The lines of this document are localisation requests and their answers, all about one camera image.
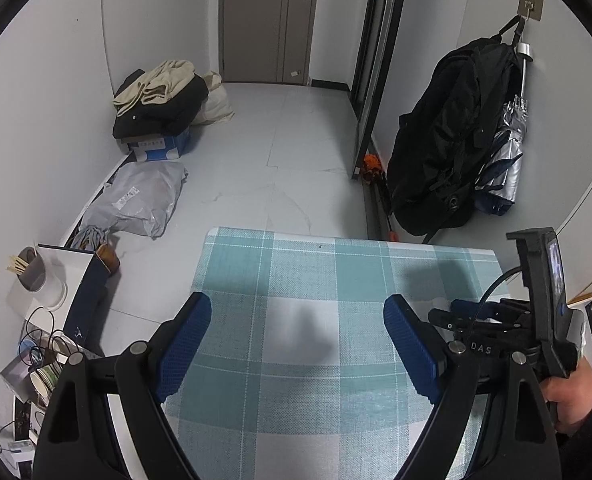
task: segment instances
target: checkered tablecloth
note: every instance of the checkered tablecloth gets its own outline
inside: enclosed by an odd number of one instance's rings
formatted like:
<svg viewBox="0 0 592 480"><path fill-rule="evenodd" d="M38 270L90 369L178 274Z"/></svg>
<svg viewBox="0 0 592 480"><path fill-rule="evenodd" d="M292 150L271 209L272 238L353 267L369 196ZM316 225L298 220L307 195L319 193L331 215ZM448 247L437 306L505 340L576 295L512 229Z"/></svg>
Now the checkered tablecloth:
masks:
<svg viewBox="0 0 592 480"><path fill-rule="evenodd" d="M165 408L186 456L203 480L393 479L431 405L383 302L402 294L426 319L477 301L500 273L492 251L212 230L193 282L211 325ZM464 474L484 402L450 478Z"/></svg>

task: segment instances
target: black backpack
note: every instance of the black backpack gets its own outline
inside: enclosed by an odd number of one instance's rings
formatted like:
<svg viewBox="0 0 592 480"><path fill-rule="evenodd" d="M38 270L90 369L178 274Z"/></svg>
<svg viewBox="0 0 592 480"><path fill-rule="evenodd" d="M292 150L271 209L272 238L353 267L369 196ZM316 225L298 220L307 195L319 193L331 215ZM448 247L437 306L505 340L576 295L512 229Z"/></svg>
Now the black backpack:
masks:
<svg viewBox="0 0 592 480"><path fill-rule="evenodd" d="M512 45L502 35L516 28ZM492 38L447 54L410 114L399 119L387 188L399 224L414 236L460 227L474 210L474 183L490 160L503 104L521 91L514 47L524 18L516 16Z"/></svg>

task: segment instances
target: person's hand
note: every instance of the person's hand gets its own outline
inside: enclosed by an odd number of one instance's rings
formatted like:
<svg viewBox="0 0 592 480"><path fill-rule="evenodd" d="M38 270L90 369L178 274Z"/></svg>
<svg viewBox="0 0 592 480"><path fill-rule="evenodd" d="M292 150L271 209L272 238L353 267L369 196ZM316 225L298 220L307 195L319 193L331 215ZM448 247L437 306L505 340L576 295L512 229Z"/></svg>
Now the person's hand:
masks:
<svg viewBox="0 0 592 480"><path fill-rule="evenodd" d="M581 357L569 379L549 377L540 383L545 402L556 402L556 431L573 434L583 425L592 411L592 367Z"/></svg>

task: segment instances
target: umbrella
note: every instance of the umbrella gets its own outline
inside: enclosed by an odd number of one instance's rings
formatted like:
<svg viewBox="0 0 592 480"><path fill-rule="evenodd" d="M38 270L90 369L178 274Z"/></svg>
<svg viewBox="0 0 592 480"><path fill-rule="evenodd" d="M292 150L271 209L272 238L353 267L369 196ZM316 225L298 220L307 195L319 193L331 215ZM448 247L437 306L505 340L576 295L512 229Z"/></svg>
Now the umbrella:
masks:
<svg viewBox="0 0 592 480"><path fill-rule="evenodd" d="M503 106L498 131L494 136L493 157L483 168L476 181L476 208L487 214L502 216L516 202L516 192L521 176L522 141L527 132L529 117L525 95L527 63L534 60L527 43L516 47L522 59L521 95Z"/></svg>

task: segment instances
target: black baseboard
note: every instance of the black baseboard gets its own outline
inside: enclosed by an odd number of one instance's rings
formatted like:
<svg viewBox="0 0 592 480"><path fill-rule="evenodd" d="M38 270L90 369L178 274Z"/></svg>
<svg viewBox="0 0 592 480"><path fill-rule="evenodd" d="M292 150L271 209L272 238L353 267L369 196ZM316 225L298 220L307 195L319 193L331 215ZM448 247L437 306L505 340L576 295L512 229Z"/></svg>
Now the black baseboard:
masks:
<svg viewBox="0 0 592 480"><path fill-rule="evenodd" d="M323 81L322 79L312 79L311 86L316 88L329 88L330 90L341 90L349 92L349 85L347 83L337 83L336 81Z"/></svg>

